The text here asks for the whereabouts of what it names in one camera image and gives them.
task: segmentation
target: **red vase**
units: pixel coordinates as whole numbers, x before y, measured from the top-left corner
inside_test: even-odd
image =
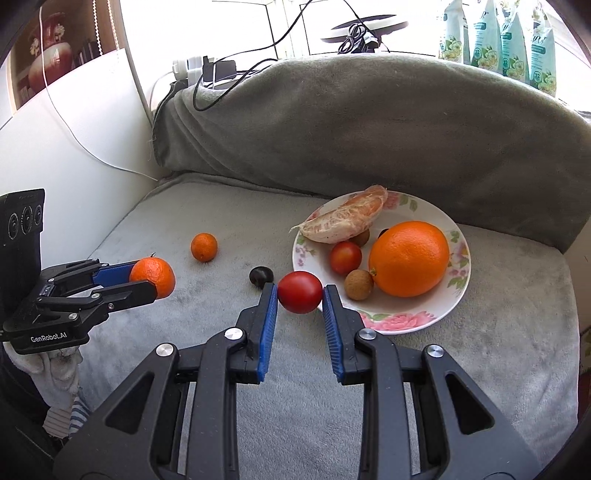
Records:
[[[64,76],[72,68],[72,48],[69,43],[63,41],[65,17],[64,13],[56,13],[43,20],[43,62],[45,63],[45,76],[48,85]],[[37,27],[29,35],[31,55],[35,56],[29,70],[29,84],[35,93],[39,93],[45,88],[40,38],[41,35]]]

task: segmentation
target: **white cloth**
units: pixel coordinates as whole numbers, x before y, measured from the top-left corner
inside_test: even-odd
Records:
[[[71,409],[80,388],[78,364],[82,355],[77,346],[31,355],[16,353],[10,342],[4,342],[4,349],[12,363],[33,379],[47,405]]]

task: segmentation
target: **red tomato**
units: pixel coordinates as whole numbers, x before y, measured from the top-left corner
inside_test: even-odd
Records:
[[[339,275],[349,275],[361,265],[361,249],[353,242],[336,244],[330,252],[330,268]]]
[[[311,273],[291,272],[277,284],[277,297],[292,313],[310,313],[322,301],[322,283]]]

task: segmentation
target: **dark plum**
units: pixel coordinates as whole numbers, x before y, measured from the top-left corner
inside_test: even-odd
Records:
[[[256,288],[260,288],[262,290],[262,288],[265,286],[265,283],[273,282],[273,270],[271,270],[269,267],[255,267],[249,273],[248,278]]]

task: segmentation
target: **packaged bag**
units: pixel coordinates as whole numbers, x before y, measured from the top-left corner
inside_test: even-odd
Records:
[[[556,47],[554,30],[548,16],[537,2],[532,15],[534,32],[531,37],[530,85],[553,97],[556,96]]]
[[[439,38],[438,58],[470,64],[468,22],[462,8],[462,0],[443,0],[438,19],[443,23]]]
[[[501,27],[503,75],[520,82],[529,83],[525,37],[519,21],[519,0],[501,0],[504,23]]]
[[[496,19],[495,0],[486,0],[484,11],[474,24],[476,42],[472,66],[502,73],[501,31]]]

